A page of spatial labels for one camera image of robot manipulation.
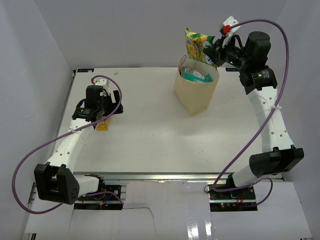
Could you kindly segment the green yellow snack packet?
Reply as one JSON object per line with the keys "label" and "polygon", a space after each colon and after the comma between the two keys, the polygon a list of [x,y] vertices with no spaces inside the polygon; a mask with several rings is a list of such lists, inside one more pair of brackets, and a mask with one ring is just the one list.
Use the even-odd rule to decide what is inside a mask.
{"label": "green yellow snack packet", "polygon": [[185,29],[185,44],[188,57],[195,61],[217,68],[217,65],[204,53],[204,49],[211,48],[214,45],[214,36],[205,35],[198,32],[192,32]]}

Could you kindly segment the yellow candy packet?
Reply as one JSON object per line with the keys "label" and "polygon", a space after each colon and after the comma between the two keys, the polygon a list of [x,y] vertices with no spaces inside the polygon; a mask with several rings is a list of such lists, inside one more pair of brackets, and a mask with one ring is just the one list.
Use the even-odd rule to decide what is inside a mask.
{"label": "yellow candy packet", "polygon": [[109,119],[106,118],[96,125],[98,131],[107,131],[109,129]]}

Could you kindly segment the teal snack packet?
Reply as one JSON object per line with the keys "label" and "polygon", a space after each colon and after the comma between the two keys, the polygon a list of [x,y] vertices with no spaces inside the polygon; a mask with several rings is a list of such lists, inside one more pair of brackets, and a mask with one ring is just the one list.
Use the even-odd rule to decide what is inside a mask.
{"label": "teal snack packet", "polygon": [[180,75],[182,78],[194,83],[211,83],[212,82],[212,78],[210,77],[209,74],[202,75],[197,70],[194,70],[189,67],[183,67]]}

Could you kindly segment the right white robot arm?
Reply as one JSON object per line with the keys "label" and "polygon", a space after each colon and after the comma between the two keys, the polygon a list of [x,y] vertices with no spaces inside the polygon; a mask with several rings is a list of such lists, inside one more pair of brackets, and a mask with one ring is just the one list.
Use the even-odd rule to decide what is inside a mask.
{"label": "right white robot arm", "polygon": [[226,35],[216,40],[205,54],[221,66],[228,63],[239,70],[239,80],[250,100],[259,125],[254,138],[261,137],[261,153],[250,156],[248,165],[228,175],[225,185],[212,186],[215,192],[226,192],[236,200],[264,177],[289,172],[303,158],[304,150],[295,147],[285,126],[279,100],[281,91],[274,71],[266,64],[271,48],[270,36],[253,31],[244,46],[236,46],[241,39],[238,35]]}

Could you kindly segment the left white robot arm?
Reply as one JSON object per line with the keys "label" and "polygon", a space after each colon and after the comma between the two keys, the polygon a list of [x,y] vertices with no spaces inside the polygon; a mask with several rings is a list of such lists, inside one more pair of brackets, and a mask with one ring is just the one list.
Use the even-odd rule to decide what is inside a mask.
{"label": "left white robot arm", "polygon": [[99,200],[106,187],[96,175],[75,176],[74,169],[81,149],[94,132],[98,121],[121,114],[122,93],[109,93],[106,85],[89,85],[74,110],[68,130],[55,153],[34,169],[38,197],[41,200],[72,205],[84,195]]}

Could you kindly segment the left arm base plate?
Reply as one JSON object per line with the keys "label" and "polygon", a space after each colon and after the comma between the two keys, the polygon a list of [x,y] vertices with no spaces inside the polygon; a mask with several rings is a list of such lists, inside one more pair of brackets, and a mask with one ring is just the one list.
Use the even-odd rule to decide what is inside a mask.
{"label": "left arm base plate", "polygon": [[120,211],[123,204],[115,197],[125,201],[126,187],[122,185],[105,185],[98,192],[108,192],[95,196],[82,196],[74,204],[75,210]]}

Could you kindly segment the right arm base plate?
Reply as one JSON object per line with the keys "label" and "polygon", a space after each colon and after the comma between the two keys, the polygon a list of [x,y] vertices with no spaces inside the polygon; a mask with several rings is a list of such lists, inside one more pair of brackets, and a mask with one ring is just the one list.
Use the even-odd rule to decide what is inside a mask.
{"label": "right arm base plate", "polygon": [[204,192],[209,195],[209,205],[212,213],[254,212],[258,210],[253,187],[237,191],[216,192],[213,190],[213,185],[208,184],[204,187]]}

